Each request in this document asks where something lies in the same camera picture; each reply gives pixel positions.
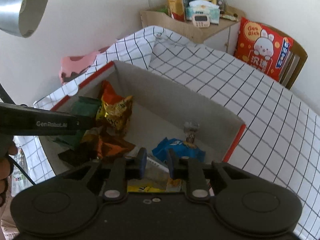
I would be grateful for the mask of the person's left hand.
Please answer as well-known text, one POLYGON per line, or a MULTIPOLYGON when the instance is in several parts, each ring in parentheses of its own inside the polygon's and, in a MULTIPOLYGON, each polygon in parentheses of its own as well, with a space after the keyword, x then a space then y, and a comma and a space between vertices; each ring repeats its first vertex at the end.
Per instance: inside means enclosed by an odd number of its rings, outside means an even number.
POLYGON ((13 162, 9 160, 9 156, 16 155, 18 149, 13 141, 12 135, 1 134, 1 207, 6 200, 6 192, 8 190, 8 177, 13 171, 13 162))

